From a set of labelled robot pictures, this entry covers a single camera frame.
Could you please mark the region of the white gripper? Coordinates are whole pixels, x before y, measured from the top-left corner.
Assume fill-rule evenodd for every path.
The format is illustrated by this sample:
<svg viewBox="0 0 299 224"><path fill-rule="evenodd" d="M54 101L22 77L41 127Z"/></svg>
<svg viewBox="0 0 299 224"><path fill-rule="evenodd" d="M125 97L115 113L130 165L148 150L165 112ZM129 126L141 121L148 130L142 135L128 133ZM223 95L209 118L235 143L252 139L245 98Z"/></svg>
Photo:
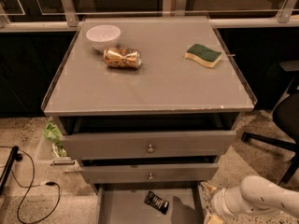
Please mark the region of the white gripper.
<svg viewBox="0 0 299 224"><path fill-rule="evenodd" d="M245 213L246 206L240 187L217 190L207 182L202 182L201 186L206 196L213 196L211 206L218 216L236 217ZM207 214L204 219L204 224L223 224L223 219L218 216Z"/></svg>

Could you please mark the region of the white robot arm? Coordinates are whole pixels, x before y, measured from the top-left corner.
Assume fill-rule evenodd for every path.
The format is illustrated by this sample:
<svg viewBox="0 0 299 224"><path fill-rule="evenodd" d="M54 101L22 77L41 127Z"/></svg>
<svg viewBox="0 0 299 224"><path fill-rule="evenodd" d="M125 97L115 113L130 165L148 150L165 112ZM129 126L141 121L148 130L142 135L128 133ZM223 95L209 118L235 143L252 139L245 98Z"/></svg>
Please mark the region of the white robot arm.
<svg viewBox="0 0 299 224"><path fill-rule="evenodd" d="M238 186L222 189L202 182L199 190L209 196L210 209L204 224L212 219L223 223L225 219L240 215L275 217L286 213L299 218L299 192L284 189L261 176L248 175Z"/></svg>

